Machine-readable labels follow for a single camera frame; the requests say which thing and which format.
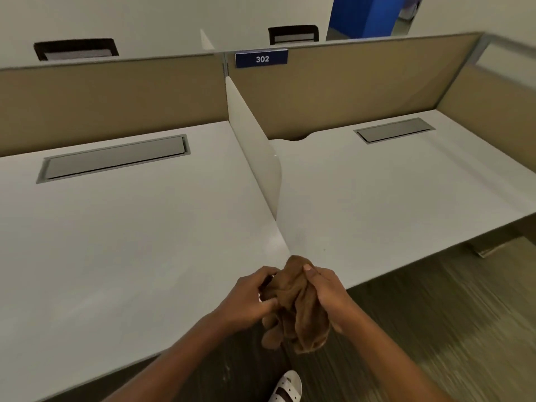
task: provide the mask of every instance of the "brown cloth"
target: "brown cloth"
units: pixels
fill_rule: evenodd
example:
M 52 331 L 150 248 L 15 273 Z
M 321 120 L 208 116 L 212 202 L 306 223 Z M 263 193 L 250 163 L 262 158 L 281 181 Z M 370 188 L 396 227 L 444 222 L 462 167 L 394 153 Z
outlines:
M 324 345 L 330 321 L 320 305 L 315 287 L 307 280 L 303 266 L 311 261 L 292 255 L 286 265 L 260 291 L 260 299 L 277 297 L 281 308 L 265 318 L 261 344 L 275 350 L 288 339 L 296 353 L 309 353 Z

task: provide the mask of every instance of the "human hand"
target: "human hand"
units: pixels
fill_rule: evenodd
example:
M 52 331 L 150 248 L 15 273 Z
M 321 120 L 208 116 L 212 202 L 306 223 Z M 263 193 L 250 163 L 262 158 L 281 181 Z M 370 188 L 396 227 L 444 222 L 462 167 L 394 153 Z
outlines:
M 266 277 L 278 271 L 277 268 L 263 266 L 251 275 L 238 278 L 234 288 L 213 312 L 231 333 L 251 327 L 279 308 L 277 298 L 264 302 L 259 300 L 259 287 Z
M 333 328 L 342 333 L 345 323 L 359 306 L 348 295 L 334 271 L 310 265 L 304 265 L 303 270 L 309 282 L 316 288 L 318 301 L 327 312 Z

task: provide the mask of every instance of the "blue wall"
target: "blue wall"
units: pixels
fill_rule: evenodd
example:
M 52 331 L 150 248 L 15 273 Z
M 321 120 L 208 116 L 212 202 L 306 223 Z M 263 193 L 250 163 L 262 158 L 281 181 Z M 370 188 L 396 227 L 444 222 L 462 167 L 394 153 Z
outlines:
M 404 0 L 333 0 L 330 26 L 350 38 L 390 36 Z

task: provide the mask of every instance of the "carpeted floor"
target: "carpeted floor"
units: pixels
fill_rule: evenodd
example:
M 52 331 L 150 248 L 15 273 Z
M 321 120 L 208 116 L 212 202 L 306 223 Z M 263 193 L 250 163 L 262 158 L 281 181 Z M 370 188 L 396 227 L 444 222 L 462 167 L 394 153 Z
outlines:
M 439 385 L 460 401 L 536 400 L 536 246 L 514 240 L 481 259 L 462 244 L 349 291 Z M 265 351 L 259 327 L 229 338 L 177 401 L 263 402 L 298 371 L 306 402 L 386 400 L 343 337 L 297 356 Z M 98 401 L 142 369 L 130 367 L 51 401 Z

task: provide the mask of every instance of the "white desk surface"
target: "white desk surface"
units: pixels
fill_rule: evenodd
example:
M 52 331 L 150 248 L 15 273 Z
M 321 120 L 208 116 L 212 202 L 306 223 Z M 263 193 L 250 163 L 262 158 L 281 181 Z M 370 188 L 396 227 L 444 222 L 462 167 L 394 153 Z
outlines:
M 414 117 L 436 130 L 369 145 L 354 132 Z M 435 110 L 271 143 L 289 249 L 346 287 L 536 212 L 536 174 Z
M 35 183 L 44 157 L 183 133 L 191 155 Z M 164 350 L 289 255 L 227 121 L 0 158 L 0 186 L 2 401 Z

